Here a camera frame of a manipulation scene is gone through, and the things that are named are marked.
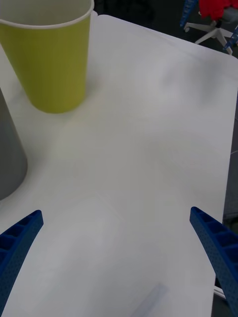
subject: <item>gray trash can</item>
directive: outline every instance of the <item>gray trash can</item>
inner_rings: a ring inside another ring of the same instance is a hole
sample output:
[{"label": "gray trash can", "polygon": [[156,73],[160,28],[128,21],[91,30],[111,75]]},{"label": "gray trash can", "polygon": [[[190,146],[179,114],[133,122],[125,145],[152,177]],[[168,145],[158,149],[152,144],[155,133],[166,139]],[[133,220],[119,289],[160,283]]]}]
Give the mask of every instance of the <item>gray trash can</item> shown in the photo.
[{"label": "gray trash can", "polygon": [[17,189],[26,171],[26,155],[0,89],[0,200]]}]

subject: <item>white chair base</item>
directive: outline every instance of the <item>white chair base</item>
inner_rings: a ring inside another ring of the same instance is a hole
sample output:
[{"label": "white chair base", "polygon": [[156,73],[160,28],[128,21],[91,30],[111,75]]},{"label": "white chair base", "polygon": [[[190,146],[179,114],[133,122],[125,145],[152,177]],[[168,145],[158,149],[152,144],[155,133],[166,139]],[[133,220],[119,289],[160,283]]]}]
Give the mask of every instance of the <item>white chair base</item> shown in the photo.
[{"label": "white chair base", "polygon": [[[202,42],[204,42],[207,39],[213,38],[213,39],[217,39],[221,45],[224,47],[227,43],[226,38],[230,38],[232,37],[232,33],[221,29],[221,28],[216,28],[216,22],[213,21],[211,23],[211,25],[203,25],[203,24],[196,24],[196,23],[186,23],[184,30],[186,32],[189,31],[189,28],[193,28],[196,30],[201,30],[204,32],[207,32],[207,34],[205,34],[203,37],[201,37],[199,40],[197,40],[195,43],[196,44],[200,44]],[[228,54],[232,55],[232,49],[231,48],[227,48],[227,52]]]}]

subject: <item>white table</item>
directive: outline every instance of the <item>white table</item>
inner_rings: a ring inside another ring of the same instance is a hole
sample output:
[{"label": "white table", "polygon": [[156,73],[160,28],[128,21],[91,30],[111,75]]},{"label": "white table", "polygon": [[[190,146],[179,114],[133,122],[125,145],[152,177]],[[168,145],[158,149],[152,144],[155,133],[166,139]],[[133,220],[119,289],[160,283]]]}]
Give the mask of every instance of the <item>white table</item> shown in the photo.
[{"label": "white table", "polygon": [[222,220],[238,61],[99,16],[75,111],[38,111],[2,52],[0,69],[29,159],[0,232],[35,209],[45,221],[2,316],[210,317],[215,274],[189,213]]}]

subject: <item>dark floor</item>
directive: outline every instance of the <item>dark floor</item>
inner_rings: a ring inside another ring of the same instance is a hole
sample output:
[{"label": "dark floor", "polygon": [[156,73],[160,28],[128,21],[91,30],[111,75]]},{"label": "dark floor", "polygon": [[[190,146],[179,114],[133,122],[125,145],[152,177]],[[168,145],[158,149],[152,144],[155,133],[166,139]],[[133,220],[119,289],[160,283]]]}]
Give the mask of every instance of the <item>dark floor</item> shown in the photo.
[{"label": "dark floor", "polygon": [[[108,14],[117,18],[139,24],[190,42],[195,42],[205,33],[190,29],[185,33],[179,27],[184,0],[96,0],[95,10],[98,14]],[[198,6],[190,15],[188,22],[210,24],[209,18],[202,19],[198,14]],[[233,31],[235,24],[225,24],[222,27]],[[226,53],[215,39],[208,39],[201,45]],[[238,58],[238,47],[233,49],[233,56]],[[238,121],[235,120],[231,160],[228,175],[226,201],[224,207],[224,224],[238,234]],[[228,305],[219,297],[214,297],[212,317],[232,316]]]}]

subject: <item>yellow paper cup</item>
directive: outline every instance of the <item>yellow paper cup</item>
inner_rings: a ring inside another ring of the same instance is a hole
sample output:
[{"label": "yellow paper cup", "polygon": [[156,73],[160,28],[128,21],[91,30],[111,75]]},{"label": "yellow paper cup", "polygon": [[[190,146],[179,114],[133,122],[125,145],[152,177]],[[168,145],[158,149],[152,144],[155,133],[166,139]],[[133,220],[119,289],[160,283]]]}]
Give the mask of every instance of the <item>yellow paper cup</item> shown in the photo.
[{"label": "yellow paper cup", "polygon": [[0,0],[0,43],[31,103],[45,112],[85,96],[93,0]]}]

